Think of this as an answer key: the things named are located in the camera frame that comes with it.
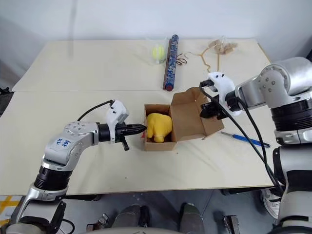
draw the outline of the floor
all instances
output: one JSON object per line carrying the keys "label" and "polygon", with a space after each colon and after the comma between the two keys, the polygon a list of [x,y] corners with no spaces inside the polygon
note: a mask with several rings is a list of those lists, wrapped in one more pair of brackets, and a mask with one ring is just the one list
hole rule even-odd
{"label": "floor", "polygon": [[[76,227],[74,234],[86,230],[86,225],[96,223],[106,213],[110,220],[125,207],[132,204],[148,205],[152,226],[178,231],[179,210],[183,202],[197,206],[202,214],[207,234],[227,234],[222,218],[237,215],[241,234],[266,234],[274,219],[266,212],[257,192],[224,196],[219,190],[187,190],[145,193],[122,193],[103,195],[98,201],[65,200],[65,218]],[[71,231],[63,223],[58,234]]]}

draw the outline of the white table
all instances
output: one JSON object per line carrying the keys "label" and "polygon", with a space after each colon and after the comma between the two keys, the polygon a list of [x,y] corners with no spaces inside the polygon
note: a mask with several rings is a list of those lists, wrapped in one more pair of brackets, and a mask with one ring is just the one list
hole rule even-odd
{"label": "white table", "polygon": [[[208,41],[181,40],[179,50],[200,53]],[[221,57],[220,68],[239,84],[259,73],[269,61],[256,41],[237,42],[235,52]],[[46,143],[90,107],[116,98],[130,112],[128,123],[142,123],[144,103],[170,103],[174,92],[198,86],[205,79],[201,58],[189,55],[188,63],[177,68],[174,91],[163,91],[164,65],[142,65],[144,62],[133,55],[133,48],[144,41],[78,41],[74,58],[64,53],[66,44],[54,41],[46,45],[14,87],[16,92],[0,118],[0,194],[26,194],[38,173]],[[211,51],[206,57],[212,70],[216,69],[216,55]],[[85,120],[104,123],[106,110],[94,110]],[[261,107],[251,113],[263,138],[272,145],[267,150],[272,164],[277,144],[270,110]],[[237,121],[256,138],[245,114]],[[225,131],[239,133],[229,119],[223,122]],[[139,135],[129,136],[127,141],[130,150],[126,152],[120,143],[86,149],[71,176],[68,194],[272,184],[249,144],[220,133],[205,140],[179,142],[168,152],[143,151]]]}

